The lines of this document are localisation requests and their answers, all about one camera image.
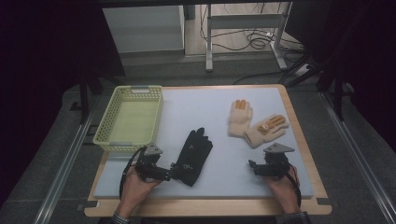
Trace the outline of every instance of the human hand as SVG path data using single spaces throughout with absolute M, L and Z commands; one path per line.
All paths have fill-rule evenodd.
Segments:
M 123 184 L 120 204 L 116 210 L 118 214 L 121 217 L 129 218 L 136 206 L 143 202 L 154 187 L 161 183 L 161 180 L 152 180 L 151 182 L 143 181 L 134 169 L 134 166 L 131 166 Z
M 295 166 L 290 167 L 288 174 L 295 180 L 297 185 L 300 186 L 297 168 Z M 284 213 L 291 214 L 301 212 L 295 187 L 285 175 L 280 179 L 270 176 L 264 176 L 263 179 L 267 182 L 274 198 L 282 206 Z

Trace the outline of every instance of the yellow plastic basket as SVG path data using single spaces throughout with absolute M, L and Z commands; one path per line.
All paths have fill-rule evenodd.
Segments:
M 135 151 L 155 142 L 162 107 L 162 86 L 118 86 L 93 142 L 106 151 Z

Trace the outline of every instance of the glove cuff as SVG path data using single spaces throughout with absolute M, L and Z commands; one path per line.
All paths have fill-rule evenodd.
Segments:
M 228 135 L 244 137 L 244 132 L 248 128 L 247 124 L 235 124 L 231 123 L 228 129 Z
M 257 130 L 256 127 L 249 128 L 244 132 L 245 140 L 251 147 L 258 147 L 263 143 L 262 134 Z

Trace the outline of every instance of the sleeve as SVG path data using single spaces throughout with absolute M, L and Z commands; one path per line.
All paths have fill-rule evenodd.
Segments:
M 110 224 L 129 224 L 129 219 L 120 217 L 117 212 L 114 212 L 113 217 L 111 218 Z
M 312 224 L 306 212 L 286 214 L 283 216 L 285 224 Z

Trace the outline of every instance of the cable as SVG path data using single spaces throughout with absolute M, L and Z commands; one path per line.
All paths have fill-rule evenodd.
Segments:
M 250 75 L 247 77 L 241 77 L 241 78 L 237 79 L 235 82 L 233 82 L 232 85 L 236 85 L 236 83 L 238 83 L 239 81 L 242 81 L 243 79 L 247 79 L 247 78 L 251 78 L 251 77 L 260 77 L 260 76 L 265 76 L 265 75 L 276 75 L 276 74 L 282 74 L 282 73 L 284 73 L 284 72 L 282 71 L 282 72 L 262 73 L 262 74 Z
M 147 147 L 141 147 L 141 148 L 139 148 L 139 149 L 134 153 L 134 155 L 132 156 L 132 158 L 129 159 L 129 161 L 128 161 L 128 163 L 126 164 L 124 170 L 122 171 L 122 176 L 121 176 L 121 180 L 120 180 L 120 189 L 119 189 L 120 198 L 121 198 L 122 191 L 123 191 L 123 184 L 124 184 L 125 179 L 126 179 L 126 174 L 128 173 L 129 168 L 132 166 L 132 162 L 134 161 L 134 157 L 136 157 L 136 155 L 137 155 L 138 153 L 145 153 L 146 148 L 147 148 Z
M 276 13 L 279 13 L 279 10 L 280 10 L 280 5 L 282 4 L 282 2 L 279 2 L 279 6 L 277 7 L 277 12 Z
M 297 194 L 297 204 L 300 207 L 301 206 L 301 192 L 300 192 L 299 184 L 297 182 L 298 181 L 297 174 L 296 174 L 296 171 L 294 170 L 293 165 L 291 165 L 289 163 L 289 166 L 293 169 L 294 175 L 296 176 L 296 180 L 294 180 L 294 178 L 289 173 L 285 173 L 285 176 L 288 178 L 288 180 L 294 186 L 294 190 L 296 191 L 296 194 Z
M 258 8 L 258 5 L 259 5 L 259 3 L 257 3 L 256 6 L 251 10 L 251 13 L 253 13 L 255 8 Z M 224 6 L 224 9 L 227 11 L 227 13 L 230 14 L 230 12 L 227 10 L 226 5 L 224 4 L 223 6 Z M 260 13 L 261 14 L 263 12 L 264 7 L 265 7 L 265 3 L 263 3 L 262 8 L 260 9 Z M 207 6 L 206 6 L 204 14 L 203 14 L 202 5 L 200 5 L 200 17 L 201 17 L 200 18 L 200 23 L 201 23 L 200 36 L 205 41 L 207 41 L 207 38 L 206 38 L 205 32 L 204 32 L 204 20 L 205 20 L 206 12 L 207 12 Z M 219 34 L 219 35 L 212 35 L 211 37 L 213 38 L 213 37 L 217 37 L 217 36 L 221 36 L 221 35 L 230 35 L 230 34 L 237 34 L 237 33 L 242 33 L 242 32 L 244 33 L 246 31 L 252 31 L 252 33 L 247 35 L 247 41 L 248 41 L 247 45 L 242 47 L 242 48 L 240 48 L 240 49 L 231 49 L 231 48 L 228 48 L 228 47 L 223 46 L 221 44 L 212 44 L 212 45 L 213 46 L 218 46 L 218 47 L 221 47 L 221 48 L 224 48 L 224 49 L 228 49 L 228 50 L 233 50 L 233 51 L 246 49 L 248 47 L 252 47 L 254 49 L 264 49 L 272 40 L 271 38 L 268 38 L 268 36 L 266 36 L 266 35 L 260 35 L 261 37 L 253 38 L 254 35 L 259 35 L 256 32 L 264 32 L 264 31 L 261 31 L 261 30 L 258 30 L 258 29 L 253 29 L 253 30 L 243 29 L 243 30 L 223 33 L 223 34 Z

